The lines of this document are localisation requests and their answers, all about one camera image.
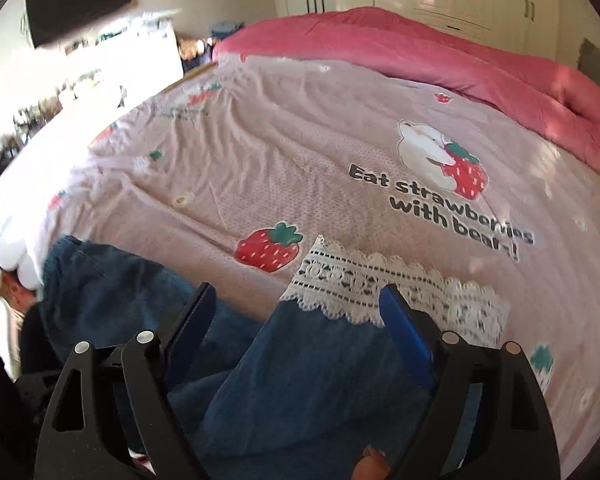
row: blue denim fabric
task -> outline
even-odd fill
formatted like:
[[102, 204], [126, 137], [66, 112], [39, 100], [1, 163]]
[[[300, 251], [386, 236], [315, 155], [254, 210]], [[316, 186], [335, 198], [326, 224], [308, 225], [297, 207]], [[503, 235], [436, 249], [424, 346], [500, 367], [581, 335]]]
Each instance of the blue denim fabric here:
[[[155, 329], [194, 290], [159, 264], [71, 237], [52, 248], [44, 282], [41, 315], [61, 361], [79, 340], [110, 346]], [[387, 330], [295, 301], [262, 325], [218, 302], [169, 400], [213, 479], [348, 480], [368, 444], [398, 459], [429, 396]]]

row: pink comforter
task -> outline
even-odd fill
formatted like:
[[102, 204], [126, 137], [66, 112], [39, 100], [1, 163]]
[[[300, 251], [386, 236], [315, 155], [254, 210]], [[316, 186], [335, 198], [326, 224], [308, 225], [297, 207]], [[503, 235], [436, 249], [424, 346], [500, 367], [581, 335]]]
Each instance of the pink comforter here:
[[600, 88], [548, 59], [461, 40], [387, 10], [268, 20], [216, 48], [243, 56], [339, 59], [485, 102], [600, 172]]

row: green strawberry leaf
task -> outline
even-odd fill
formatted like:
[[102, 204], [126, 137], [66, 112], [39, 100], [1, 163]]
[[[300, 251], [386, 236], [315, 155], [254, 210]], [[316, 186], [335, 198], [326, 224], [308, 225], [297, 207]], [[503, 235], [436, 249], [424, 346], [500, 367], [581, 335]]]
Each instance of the green strawberry leaf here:
[[531, 362], [531, 365], [535, 370], [545, 370], [550, 372], [554, 367], [554, 358], [547, 345], [538, 345], [532, 352], [529, 362]]
[[149, 157], [151, 157], [151, 160], [154, 162], [156, 160], [160, 160], [163, 155], [164, 153], [162, 152], [162, 150], [153, 150], [151, 153], [149, 153]]
[[473, 156], [471, 153], [469, 153], [466, 149], [464, 149], [462, 146], [460, 146], [460, 144], [456, 142], [450, 142], [449, 144], [446, 144], [445, 150], [447, 153], [451, 152], [454, 155], [459, 156], [460, 158], [465, 158], [470, 163], [475, 164], [476, 166], [480, 164], [480, 160], [478, 160], [476, 156]]
[[279, 222], [273, 229], [269, 230], [269, 238], [275, 244], [283, 247], [289, 247], [302, 241], [303, 236], [296, 233], [295, 226], [287, 226], [284, 222]]

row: lace fabric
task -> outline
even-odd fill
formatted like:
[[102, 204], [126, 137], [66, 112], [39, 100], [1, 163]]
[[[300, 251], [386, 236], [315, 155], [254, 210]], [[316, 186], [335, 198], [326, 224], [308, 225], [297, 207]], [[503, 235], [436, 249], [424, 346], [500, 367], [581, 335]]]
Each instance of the lace fabric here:
[[388, 283], [397, 284], [410, 307], [427, 312], [440, 330], [453, 330], [471, 344], [498, 346], [509, 305], [491, 287], [443, 278], [398, 256], [347, 250], [321, 235], [280, 299], [296, 300], [302, 310], [320, 308], [329, 319], [382, 328], [378, 299]]

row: bed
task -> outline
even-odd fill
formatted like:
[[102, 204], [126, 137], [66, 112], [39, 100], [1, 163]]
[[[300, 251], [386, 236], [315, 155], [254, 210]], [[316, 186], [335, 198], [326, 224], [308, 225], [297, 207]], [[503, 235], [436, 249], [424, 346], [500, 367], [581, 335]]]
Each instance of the bed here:
[[316, 296], [342, 281], [326, 246], [364, 262], [351, 303], [376, 267], [493, 294], [492, 343], [525, 349], [568, 476], [600, 436], [600, 89], [379, 9], [262, 22], [215, 56], [104, 130], [30, 212], [39, 275], [71, 234], [260, 319], [284, 293], [379, 322]]

